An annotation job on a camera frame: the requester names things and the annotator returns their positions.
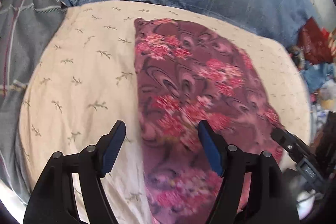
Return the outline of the pink floral small garment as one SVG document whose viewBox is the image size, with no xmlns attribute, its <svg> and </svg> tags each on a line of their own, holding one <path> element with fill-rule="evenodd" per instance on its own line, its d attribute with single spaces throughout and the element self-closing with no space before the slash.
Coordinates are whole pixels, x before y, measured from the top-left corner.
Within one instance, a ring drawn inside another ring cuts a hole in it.
<svg viewBox="0 0 336 224">
<path fill-rule="evenodd" d="M 135 73 L 143 173 L 153 223 L 204 223 L 222 179 L 212 171 L 197 126 L 208 121 L 242 151 L 282 148 L 279 117 L 247 53 L 203 25 L 169 18 L 135 26 Z"/>
</svg>

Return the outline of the blue denim cloth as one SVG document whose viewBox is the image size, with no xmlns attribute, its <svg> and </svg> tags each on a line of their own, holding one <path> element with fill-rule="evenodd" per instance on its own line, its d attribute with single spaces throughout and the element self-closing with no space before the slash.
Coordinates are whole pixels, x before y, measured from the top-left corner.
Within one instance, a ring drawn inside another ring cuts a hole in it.
<svg viewBox="0 0 336 224">
<path fill-rule="evenodd" d="M 300 71 L 310 93 L 316 92 L 324 83 L 335 77 L 335 66 L 333 63 L 308 64 Z"/>
</svg>

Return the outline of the red plastic bag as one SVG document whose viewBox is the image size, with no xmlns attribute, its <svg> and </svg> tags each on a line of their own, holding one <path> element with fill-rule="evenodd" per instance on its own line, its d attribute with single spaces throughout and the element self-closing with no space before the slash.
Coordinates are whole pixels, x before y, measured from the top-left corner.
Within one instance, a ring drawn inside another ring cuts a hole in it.
<svg viewBox="0 0 336 224">
<path fill-rule="evenodd" d="M 297 46 L 303 51 L 305 60 L 313 65 L 333 62 L 327 38 L 313 17 L 299 30 Z"/>
</svg>

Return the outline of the cream leaf-print cushion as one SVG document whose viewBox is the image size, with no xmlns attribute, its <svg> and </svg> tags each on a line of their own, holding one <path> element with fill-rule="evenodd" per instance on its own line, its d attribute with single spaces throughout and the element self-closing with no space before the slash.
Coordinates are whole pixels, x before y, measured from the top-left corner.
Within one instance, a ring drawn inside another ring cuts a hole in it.
<svg viewBox="0 0 336 224">
<path fill-rule="evenodd" d="M 134 70 L 137 18 L 198 23 L 242 48 L 281 123 L 310 142 L 306 85 L 280 43 L 186 10 L 141 2 L 97 2 L 68 9 L 26 90 L 19 133 L 30 187 L 54 152 L 78 153 L 122 120 L 126 139 L 102 184 L 120 223 L 151 223 L 143 185 Z"/>
</svg>

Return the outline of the grey striped bedsheet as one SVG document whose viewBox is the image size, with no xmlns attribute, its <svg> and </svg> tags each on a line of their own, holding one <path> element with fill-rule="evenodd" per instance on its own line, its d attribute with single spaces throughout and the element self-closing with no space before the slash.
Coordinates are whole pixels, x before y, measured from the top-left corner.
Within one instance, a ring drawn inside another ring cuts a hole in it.
<svg viewBox="0 0 336 224">
<path fill-rule="evenodd" d="M 56 0 L 1 0 L 1 180 L 30 198 L 19 136 L 23 97 L 41 55 L 66 15 Z"/>
</svg>

